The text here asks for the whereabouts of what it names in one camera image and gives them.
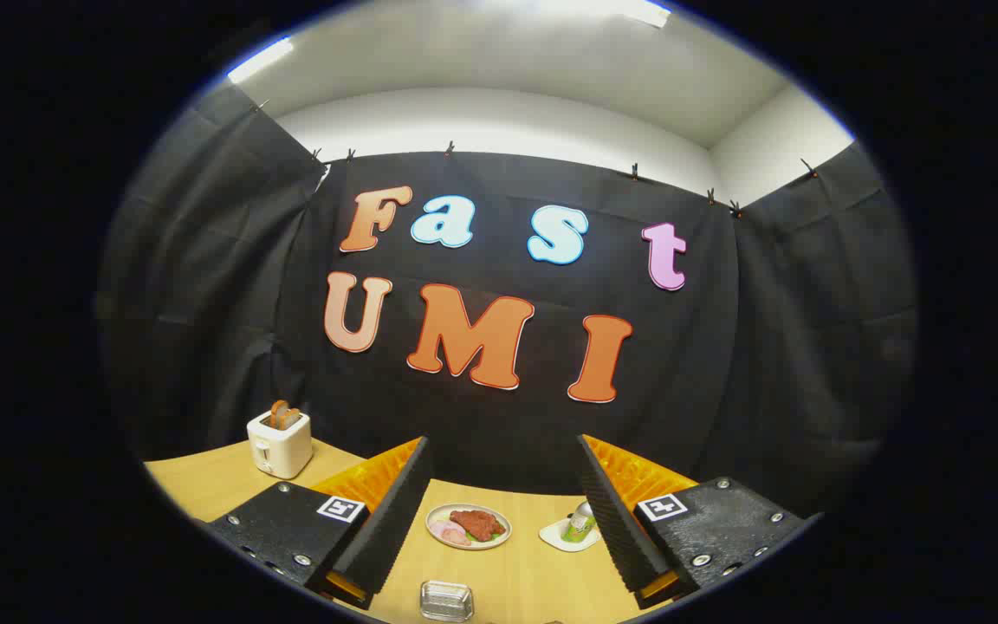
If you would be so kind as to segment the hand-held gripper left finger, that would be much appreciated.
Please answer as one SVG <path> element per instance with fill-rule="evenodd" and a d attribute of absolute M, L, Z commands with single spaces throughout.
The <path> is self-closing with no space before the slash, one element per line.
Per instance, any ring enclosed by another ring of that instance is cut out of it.
<path fill-rule="evenodd" d="M 206 525 L 269 571 L 366 609 L 411 532 L 431 457 L 431 443 L 419 436 L 314 487 L 266 487 Z"/>

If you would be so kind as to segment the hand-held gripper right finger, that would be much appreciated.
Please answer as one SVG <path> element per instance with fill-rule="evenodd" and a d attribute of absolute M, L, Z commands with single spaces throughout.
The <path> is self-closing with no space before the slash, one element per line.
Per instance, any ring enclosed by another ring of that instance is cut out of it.
<path fill-rule="evenodd" d="M 697 482 L 580 434 L 578 479 L 614 568 L 639 608 L 726 583 L 817 521 L 719 477 Z"/>

